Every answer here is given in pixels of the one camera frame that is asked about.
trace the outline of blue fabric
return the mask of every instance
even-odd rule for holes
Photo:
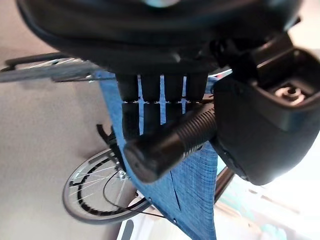
[[[110,77],[110,73],[99,73]],[[207,92],[215,79],[209,78]],[[100,86],[107,105],[117,143],[123,151],[125,139],[122,131],[122,101],[116,80],[101,81]],[[164,81],[161,78],[161,123],[165,122]],[[140,131],[143,132],[143,102],[139,101]],[[193,240],[215,240],[214,192],[218,155],[207,142],[203,148],[181,162],[170,173],[153,184],[141,183],[130,169],[122,152],[127,173],[141,193],[157,209]]]

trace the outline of wire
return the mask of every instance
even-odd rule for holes
[[[138,211],[138,210],[132,210],[132,209],[129,209],[129,208],[127,208],[127,207],[119,206],[119,205],[111,202],[111,201],[107,198],[107,196],[106,196],[106,187],[107,187],[108,183],[110,182],[110,180],[111,180],[115,175],[117,175],[118,172],[119,172],[119,171],[116,171],[116,172],[108,179],[108,181],[106,181],[106,183],[105,183],[105,185],[104,185],[104,187],[103,187],[103,193],[102,193],[104,199],[105,199],[109,204],[111,204],[111,205],[113,205],[113,206],[115,206],[115,207],[117,207],[117,208],[119,208],[119,209],[127,210],[127,211],[130,211],[130,212],[135,212],[135,213],[139,213],[139,214],[151,215],[151,216],[155,216],[155,217],[159,217],[159,218],[165,219],[165,217],[164,217],[164,216],[161,216],[161,215],[157,215],[157,214],[153,214],[153,213],[148,213],[148,212],[143,212],[143,211]]]

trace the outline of ribbed rubber grip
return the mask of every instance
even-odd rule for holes
[[[152,183],[212,139],[216,131],[214,105],[208,103],[162,125],[156,133],[129,141],[124,154],[134,174]]]

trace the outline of black plastic housing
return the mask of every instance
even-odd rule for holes
[[[217,136],[211,143],[229,168],[255,185],[264,185],[296,166],[320,129],[320,64],[294,49],[294,65],[286,77],[268,88],[230,75],[214,86]],[[292,105],[275,96],[287,85],[306,99]]]

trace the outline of wheel spoke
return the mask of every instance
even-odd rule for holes
[[[94,182],[94,183],[92,183],[92,184],[90,184],[90,185],[88,185],[88,186],[86,186],[86,187],[84,187],[84,188],[79,189],[78,191],[75,191],[75,192],[71,193],[69,196],[72,196],[72,195],[76,194],[76,193],[79,192],[79,191],[82,191],[82,190],[84,190],[84,189],[87,189],[87,188],[91,187],[92,185],[95,185],[95,184],[103,181],[104,179],[107,179],[107,178],[111,177],[112,175],[113,175],[113,173],[110,174],[109,176],[104,177],[103,179],[101,179],[101,180],[99,180],[99,181],[96,181],[96,182]]]
[[[115,201],[115,205],[118,205],[118,203],[119,203],[120,197],[121,197],[122,192],[124,191],[124,188],[125,188],[125,184],[126,184],[126,179],[122,183],[120,193],[119,193],[119,195],[118,195],[118,197],[116,198],[116,201]]]

